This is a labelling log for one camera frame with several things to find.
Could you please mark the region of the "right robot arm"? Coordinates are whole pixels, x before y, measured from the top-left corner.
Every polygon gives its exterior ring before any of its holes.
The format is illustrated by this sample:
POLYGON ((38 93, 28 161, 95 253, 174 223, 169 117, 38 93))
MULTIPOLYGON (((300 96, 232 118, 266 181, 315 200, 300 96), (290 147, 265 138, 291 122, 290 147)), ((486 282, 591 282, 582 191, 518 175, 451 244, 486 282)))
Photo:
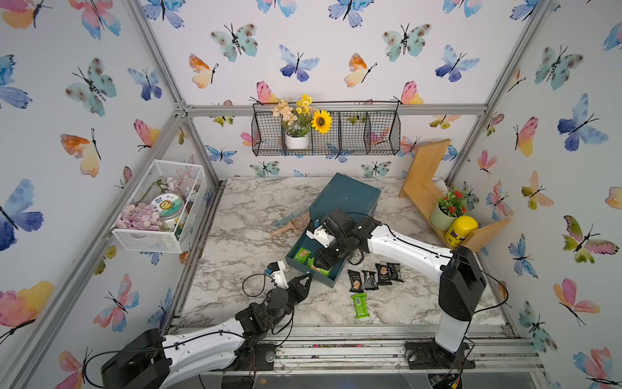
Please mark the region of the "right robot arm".
POLYGON ((367 215, 354 220, 339 208, 311 220, 306 235, 322 246, 315 255, 316 266, 322 269, 361 251, 393 259, 437 282, 442 316, 433 343, 447 353, 458 352, 487 286, 471 250, 429 245, 367 215))

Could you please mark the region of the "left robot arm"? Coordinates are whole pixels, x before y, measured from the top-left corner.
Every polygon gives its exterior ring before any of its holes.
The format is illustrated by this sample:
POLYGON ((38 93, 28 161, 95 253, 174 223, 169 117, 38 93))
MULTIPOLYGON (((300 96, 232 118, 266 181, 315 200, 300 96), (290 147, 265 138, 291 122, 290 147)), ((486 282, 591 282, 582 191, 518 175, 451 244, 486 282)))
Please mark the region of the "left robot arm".
POLYGON ((246 369, 258 361, 256 349, 267 335, 295 314, 309 296, 313 276, 276 286, 261 303, 252 302, 221 324, 188 334, 163 336, 146 330, 124 348, 110 352, 100 368, 103 388, 168 388, 208 371, 246 369))

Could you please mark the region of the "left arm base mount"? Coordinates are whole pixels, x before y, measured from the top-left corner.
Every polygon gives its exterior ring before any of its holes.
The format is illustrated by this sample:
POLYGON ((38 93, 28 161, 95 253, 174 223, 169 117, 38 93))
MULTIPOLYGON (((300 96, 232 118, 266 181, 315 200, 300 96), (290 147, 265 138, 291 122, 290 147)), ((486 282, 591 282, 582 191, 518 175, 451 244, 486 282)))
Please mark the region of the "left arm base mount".
POLYGON ((276 345, 244 343, 236 352, 236 358, 228 369, 231 371, 273 371, 276 359, 276 345))

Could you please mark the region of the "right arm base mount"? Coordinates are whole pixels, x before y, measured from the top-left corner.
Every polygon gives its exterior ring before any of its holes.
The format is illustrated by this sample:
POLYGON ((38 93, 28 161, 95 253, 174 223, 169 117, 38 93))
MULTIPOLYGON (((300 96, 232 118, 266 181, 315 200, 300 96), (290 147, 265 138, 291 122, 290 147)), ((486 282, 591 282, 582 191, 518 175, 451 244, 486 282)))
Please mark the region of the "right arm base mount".
POLYGON ((410 370, 472 370, 476 363, 468 359, 471 348, 461 343, 453 353, 442 348, 434 339, 419 340, 405 344, 405 358, 410 370))

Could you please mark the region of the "teal drawer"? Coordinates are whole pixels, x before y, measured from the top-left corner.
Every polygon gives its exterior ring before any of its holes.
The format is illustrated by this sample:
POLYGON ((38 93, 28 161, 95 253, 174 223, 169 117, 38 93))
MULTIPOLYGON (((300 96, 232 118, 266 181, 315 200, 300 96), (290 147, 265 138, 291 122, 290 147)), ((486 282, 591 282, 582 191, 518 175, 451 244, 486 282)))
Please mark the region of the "teal drawer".
POLYGON ((345 259, 341 259, 331 269, 326 270, 314 264, 317 259, 317 253, 321 249, 324 249, 323 245, 314 239, 308 238, 306 233, 303 233, 288 254, 286 254, 286 262, 289 267, 302 273, 309 272, 313 275, 314 280, 329 288, 334 288, 342 270, 348 263, 348 259, 351 259, 352 254, 345 259))

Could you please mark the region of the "black cookie packet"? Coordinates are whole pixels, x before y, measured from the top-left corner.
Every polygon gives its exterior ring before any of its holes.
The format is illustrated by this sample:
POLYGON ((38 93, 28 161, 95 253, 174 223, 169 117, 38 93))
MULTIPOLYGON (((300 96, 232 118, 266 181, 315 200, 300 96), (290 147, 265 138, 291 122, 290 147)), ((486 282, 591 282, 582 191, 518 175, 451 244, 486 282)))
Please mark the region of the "black cookie packet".
POLYGON ((350 292, 351 293, 363 293, 364 286, 361 273, 354 270, 348 270, 348 278, 350 280, 350 292))
POLYGON ((377 284, 379 286, 393 285, 390 269, 387 264, 375 264, 377 270, 377 284))
POLYGON ((362 273, 363 273, 363 289, 365 291, 379 290, 379 286, 376 281, 376 272, 364 270, 362 273))
POLYGON ((401 275, 401 265, 397 263, 387 263, 386 265, 389 269, 390 279, 392 281, 403 283, 404 280, 401 275))

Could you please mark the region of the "green cookie packet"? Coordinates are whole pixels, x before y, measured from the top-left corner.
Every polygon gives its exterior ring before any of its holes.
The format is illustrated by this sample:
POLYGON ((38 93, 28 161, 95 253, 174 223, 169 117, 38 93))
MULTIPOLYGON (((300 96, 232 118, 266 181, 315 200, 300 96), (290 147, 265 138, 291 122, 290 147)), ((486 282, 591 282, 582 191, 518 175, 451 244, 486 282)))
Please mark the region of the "green cookie packet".
POLYGON ((366 319, 370 317, 369 310, 367 308, 367 294, 357 293, 351 296, 354 304, 356 319, 366 319))
POLYGON ((304 247, 300 248, 299 251, 295 254, 294 260, 299 264, 306 264, 307 259, 311 256, 312 252, 304 247))
POLYGON ((308 268, 310 268, 310 269, 314 270, 315 272, 318 272, 318 273, 320 273, 320 274, 324 275, 324 277, 329 277, 329 275, 330 275, 330 270, 323 269, 323 268, 320 268, 320 267, 316 267, 316 266, 315 266, 315 264, 314 264, 314 262, 315 262, 315 259, 314 259, 314 258, 309 258, 309 259, 307 259, 307 264, 306 264, 306 266, 307 266, 308 268))

